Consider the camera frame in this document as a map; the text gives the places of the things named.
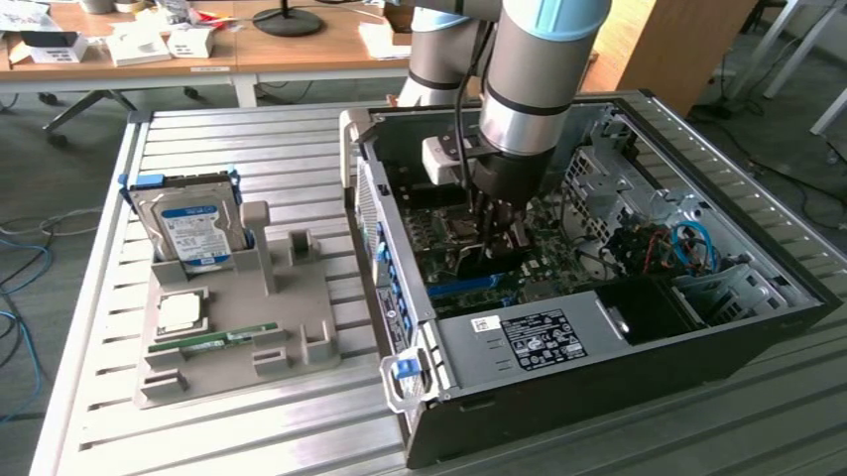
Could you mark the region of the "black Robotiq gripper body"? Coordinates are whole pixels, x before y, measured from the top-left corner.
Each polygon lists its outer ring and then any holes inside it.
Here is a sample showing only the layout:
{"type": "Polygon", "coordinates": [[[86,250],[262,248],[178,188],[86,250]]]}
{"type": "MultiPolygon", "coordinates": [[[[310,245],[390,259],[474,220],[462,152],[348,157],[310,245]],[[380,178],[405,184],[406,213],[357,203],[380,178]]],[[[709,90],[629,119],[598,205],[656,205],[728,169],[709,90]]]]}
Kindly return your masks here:
{"type": "Polygon", "coordinates": [[[544,179],[553,149],[534,155],[514,155],[490,146],[472,149],[472,206],[500,200],[512,207],[525,207],[544,179]]]}

